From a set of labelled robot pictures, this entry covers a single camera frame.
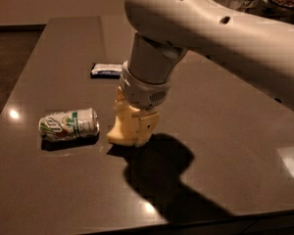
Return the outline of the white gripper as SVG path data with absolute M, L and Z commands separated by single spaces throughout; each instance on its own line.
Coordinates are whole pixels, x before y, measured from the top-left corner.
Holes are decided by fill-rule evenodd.
M 152 108 L 166 100 L 170 88 L 170 82 L 151 84 L 141 81 L 129 71 L 128 62 L 122 64 L 114 109 L 117 115 L 129 115 L 131 110 L 132 146 L 141 147 L 151 138 L 160 117 Z

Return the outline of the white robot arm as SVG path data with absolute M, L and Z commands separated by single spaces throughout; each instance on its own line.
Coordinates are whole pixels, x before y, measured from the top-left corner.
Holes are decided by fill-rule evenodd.
M 124 0 L 135 30 L 122 65 L 112 144 L 141 147 L 173 68 L 193 51 L 279 99 L 294 111 L 294 25 L 230 10 L 213 0 Z

